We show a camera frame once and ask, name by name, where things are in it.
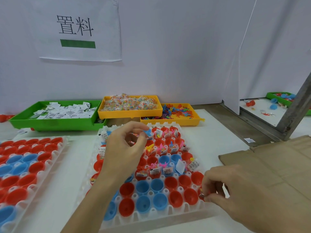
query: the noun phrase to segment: metal frame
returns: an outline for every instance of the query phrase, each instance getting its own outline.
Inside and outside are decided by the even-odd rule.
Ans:
[[[227,110],[231,111],[228,107],[221,104]],[[239,118],[253,126],[260,132],[264,133],[274,141],[286,141],[290,138],[290,135],[296,129],[300,121],[306,115],[307,111],[311,107],[311,73],[298,91],[295,100],[291,106],[286,110],[283,117],[275,127],[270,123],[262,120],[251,112],[240,107]]]

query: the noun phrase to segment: yellow plastic tray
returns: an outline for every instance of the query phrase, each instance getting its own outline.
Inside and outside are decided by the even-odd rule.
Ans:
[[[132,98],[139,98],[141,96],[130,96]],[[122,110],[122,111],[100,111],[105,105],[105,101],[109,100],[110,96],[105,96],[98,109],[98,115],[100,119],[111,119],[111,118],[134,118],[134,117],[152,117],[162,116],[163,108],[157,96],[146,96],[157,101],[157,108],[154,110]]]
[[[187,107],[188,109],[190,109],[192,111],[193,118],[190,118],[189,116],[187,117],[187,116],[172,115],[171,116],[172,119],[142,119],[142,118],[140,118],[140,121],[144,124],[148,124],[148,123],[163,124],[165,122],[168,122],[168,123],[176,122],[180,126],[197,126],[197,125],[199,125],[200,121],[205,121],[205,119],[202,119],[197,115],[197,113],[194,111],[194,109],[191,107],[190,104],[186,104],[186,103],[161,103],[162,106],[165,104],[173,105],[176,108],[178,107],[178,105],[181,104],[183,107]]]

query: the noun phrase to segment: white table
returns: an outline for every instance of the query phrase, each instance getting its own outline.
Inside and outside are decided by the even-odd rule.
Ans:
[[[205,122],[198,127],[185,127],[192,153],[199,157],[203,165],[209,169],[222,165],[218,155],[239,150],[247,150],[248,146],[225,128],[219,121],[205,110],[196,110]],[[58,233],[72,214],[72,209],[81,181],[85,175],[96,131],[83,132],[28,132],[15,139],[26,137],[64,136],[70,141],[39,189],[34,202],[29,207],[23,221],[16,232],[22,233]],[[241,224],[234,222],[222,209],[215,207],[216,216],[156,229],[150,226],[148,232],[250,232]]]
[[[252,114],[256,115],[257,117],[263,119],[264,121],[270,123],[273,126],[276,126],[279,121],[281,120],[282,116],[286,112],[287,109],[281,108],[278,106],[276,110],[270,109],[270,105],[272,105],[269,99],[259,99],[255,100],[255,105],[251,107],[247,107],[244,101],[240,101],[240,107],[246,109],[247,111],[251,112]],[[260,112],[260,110],[265,110],[267,113],[273,113],[275,116],[267,116]],[[303,135],[311,135],[311,116],[305,116],[297,128],[294,130],[290,138],[296,138]]]

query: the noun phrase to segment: green stripe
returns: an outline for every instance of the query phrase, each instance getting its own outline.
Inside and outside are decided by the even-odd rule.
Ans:
[[[92,41],[60,39],[60,43],[63,47],[96,48]]]

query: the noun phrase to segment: cardboard box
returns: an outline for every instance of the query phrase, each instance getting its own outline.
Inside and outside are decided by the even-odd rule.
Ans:
[[[224,165],[241,165],[254,182],[311,215],[311,137],[252,147],[219,159]]]

